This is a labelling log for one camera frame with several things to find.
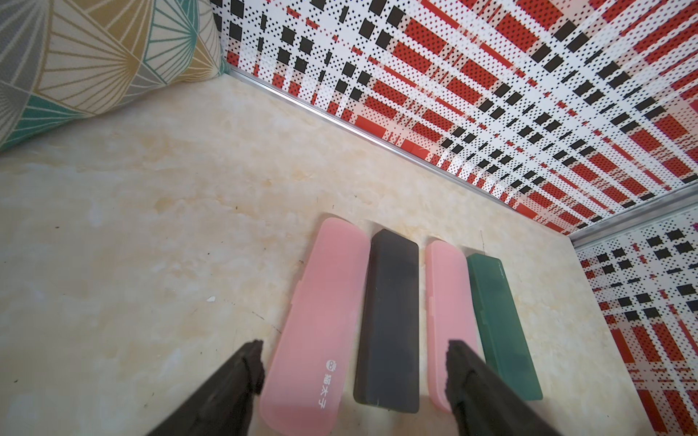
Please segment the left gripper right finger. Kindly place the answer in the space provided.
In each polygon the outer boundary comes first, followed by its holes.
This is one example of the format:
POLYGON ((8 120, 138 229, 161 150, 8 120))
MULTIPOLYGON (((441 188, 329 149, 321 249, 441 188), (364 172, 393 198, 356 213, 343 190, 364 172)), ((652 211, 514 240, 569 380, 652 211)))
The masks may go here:
POLYGON ((445 394, 461 435, 557 435, 465 342, 446 352, 445 394))

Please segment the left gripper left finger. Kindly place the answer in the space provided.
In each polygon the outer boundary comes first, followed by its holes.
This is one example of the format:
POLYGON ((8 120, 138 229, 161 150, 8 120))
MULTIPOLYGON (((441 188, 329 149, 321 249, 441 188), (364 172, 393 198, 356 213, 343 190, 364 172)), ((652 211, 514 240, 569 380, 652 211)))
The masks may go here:
POLYGON ((264 342, 243 344, 151 435, 247 435, 265 382, 264 342))

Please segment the green pencil case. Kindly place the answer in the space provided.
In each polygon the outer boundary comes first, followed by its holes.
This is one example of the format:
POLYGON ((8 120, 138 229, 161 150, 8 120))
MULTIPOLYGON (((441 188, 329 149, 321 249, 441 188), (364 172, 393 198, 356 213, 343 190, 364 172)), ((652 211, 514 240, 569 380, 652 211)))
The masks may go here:
POLYGON ((524 401, 541 401, 541 389, 502 262, 467 257, 474 312, 487 365, 524 401))

